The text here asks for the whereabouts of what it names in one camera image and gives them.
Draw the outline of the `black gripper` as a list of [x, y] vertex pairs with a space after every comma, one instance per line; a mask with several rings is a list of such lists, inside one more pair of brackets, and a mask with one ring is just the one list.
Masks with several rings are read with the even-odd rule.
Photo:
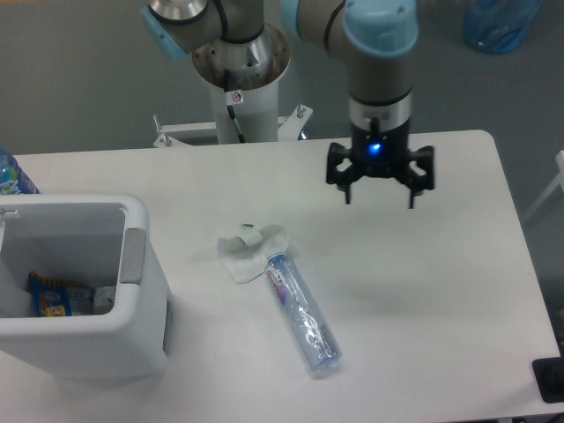
[[434, 154], [431, 145], [408, 149], [410, 120], [374, 135], [351, 123], [352, 148], [332, 142], [327, 153], [326, 183], [345, 193], [352, 201], [352, 184], [362, 176], [394, 178], [409, 190], [409, 208], [416, 197], [435, 188]]

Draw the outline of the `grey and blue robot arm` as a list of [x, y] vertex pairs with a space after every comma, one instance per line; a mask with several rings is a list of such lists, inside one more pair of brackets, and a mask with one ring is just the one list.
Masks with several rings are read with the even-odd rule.
[[149, 1], [140, 14], [165, 54], [190, 57], [210, 87], [221, 144], [280, 140], [278, 82], [292, 33], [346, 70], [352, 144], [330, 146], [327, 183], [349, 193], [362, 177], [394, 179], [412, 197], [434, 188], [434, 148], [408, 145], [415, 2], [284, 1], [282, 28], [261, 1]]

